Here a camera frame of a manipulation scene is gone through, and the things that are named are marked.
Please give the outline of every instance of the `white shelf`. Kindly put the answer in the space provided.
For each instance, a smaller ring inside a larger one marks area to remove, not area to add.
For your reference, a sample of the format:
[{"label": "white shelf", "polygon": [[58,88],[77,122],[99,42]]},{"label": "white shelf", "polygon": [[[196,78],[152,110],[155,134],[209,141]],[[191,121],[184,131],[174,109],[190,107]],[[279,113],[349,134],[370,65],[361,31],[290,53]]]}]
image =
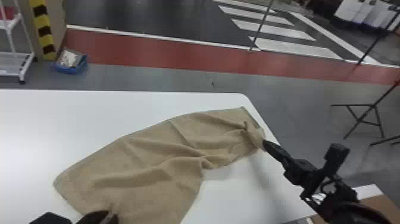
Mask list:
[{"label": "white shelf", "polygon": [[0,52],[0,76],[18,76],[24,80],[25,72],[32,63],[34,53],[16,53],[17,59],[13,53]]},{"label": "white shelf", "polygon": [[14,26],[21,20],[21,13],[18,13],[14,16],[12,20],[0,20],[0,30],[12,30]]}]

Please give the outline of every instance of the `metal pole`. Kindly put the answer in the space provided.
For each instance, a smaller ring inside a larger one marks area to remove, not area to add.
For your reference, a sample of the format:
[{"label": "metal pole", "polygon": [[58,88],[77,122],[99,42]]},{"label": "metal pole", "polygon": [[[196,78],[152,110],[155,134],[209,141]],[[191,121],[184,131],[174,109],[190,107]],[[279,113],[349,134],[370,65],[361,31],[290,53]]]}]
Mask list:
[{"label": "metal pole", "polygon": [[274,3],[274,1],[275,0],[270,0],[270,4],[268,5],[268,8],[264,13],[264,17],[262,18],[262,22],[260,23],[260,26],[258,27],[258,30],[257,30],[257,32],[255,34],[255,37],[254,37],[254,40],[253,40],[253,44],[250,46],[249,51],[253,50],[253,47],[255,46],[255,41],[257,40],[258,35],[260,34],[261,28],[264,25],[265,20],[267,19],[267,15],[270,13],[270,9],[271,9],[271,6]]},{"label": "metal pole", "polygon": [[400,10],[397,10],[397,13],[395,16],[393,16],[392,20],[389,22],[389,24],[385,27],[383,30],[382,34],[379,35],[375,41],[371,44],[371,46],[368,48],[368,50],[365,52],[365,54],[358,60],[357,64],[361,64],[362,61],[364,61],[365,57],[372,51],[372,49],[375,47],[375,45],[385,36],[385,31],[388,30],[388,28],[392,25],[392,23],[397,19],[397,17],[400,14]]}]

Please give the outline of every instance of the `towel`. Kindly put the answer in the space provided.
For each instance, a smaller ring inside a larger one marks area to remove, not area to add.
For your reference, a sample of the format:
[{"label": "towel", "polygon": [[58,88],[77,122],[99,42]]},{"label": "towel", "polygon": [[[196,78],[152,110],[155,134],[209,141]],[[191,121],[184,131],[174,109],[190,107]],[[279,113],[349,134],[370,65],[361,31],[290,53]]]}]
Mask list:
[{"label": "towel", "polygon": [[81,214],[112,209],[121,224],[178,224],[202,169],[254,153],[263,134],[244,107],[185,114],[117,139],[62,172],[54,187]]}]

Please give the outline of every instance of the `blue bin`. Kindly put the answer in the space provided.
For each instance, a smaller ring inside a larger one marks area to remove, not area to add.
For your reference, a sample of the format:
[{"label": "blue bin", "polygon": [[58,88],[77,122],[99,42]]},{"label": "blue bin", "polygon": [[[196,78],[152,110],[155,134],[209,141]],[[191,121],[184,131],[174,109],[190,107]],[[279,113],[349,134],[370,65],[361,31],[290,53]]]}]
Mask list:
[{"label": "blue bin", "polygon": [[56,62],[53,63],[53,67],[56,71],[67,73],[67,74],[77,74],[86,64],[88,63],[88,56],[82,55],[82,59],[77,67],[66,67],[57,64]]}]

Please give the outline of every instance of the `light stand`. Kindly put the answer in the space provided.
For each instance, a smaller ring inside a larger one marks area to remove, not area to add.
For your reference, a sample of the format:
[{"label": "light stand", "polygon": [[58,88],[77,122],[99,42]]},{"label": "light stand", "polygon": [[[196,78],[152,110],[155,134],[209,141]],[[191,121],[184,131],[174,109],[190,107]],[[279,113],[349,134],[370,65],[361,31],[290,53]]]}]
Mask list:
[{"label": "light stand", "polygon": [[[346,139],[357,127],[358,125],[360,125],[361,123],[367,124],[367,125],[373,125],[373,126],[377,126],[379,127],[379,131],[380,131],[380,136],[381,138],[385,137],[385,134],[383,133],[383,128],[382,128],[382,122],[380,120],[380,115],[379,115],[379,111],[378,111],[378,104],[387,96],[389,95],[398,85],[400,84],[400,79],[397,80],[395,82],[395,84],[393,84],[392,87],[390,87],[390,89],[388,89],[376,102],[374,102],[373,104],[332,104],[331,107],[346,107],[349,112],[351,113],[351,115],[354,117],[355,119],[355,124],[353,125],[353,127],[350,129],[350,131],[343,137],[344,139]],[[368,107],[368,109],[359,117],[357,117],[357,115],[354,113],[353,109],[351,107]],[[373,123],[373,122],[368,122],[365,121],[364,119],[367,117],[367,115],[371,112],[374,111],[375,112],[375,116],[376,116],[376,120],[377,123]]]}]

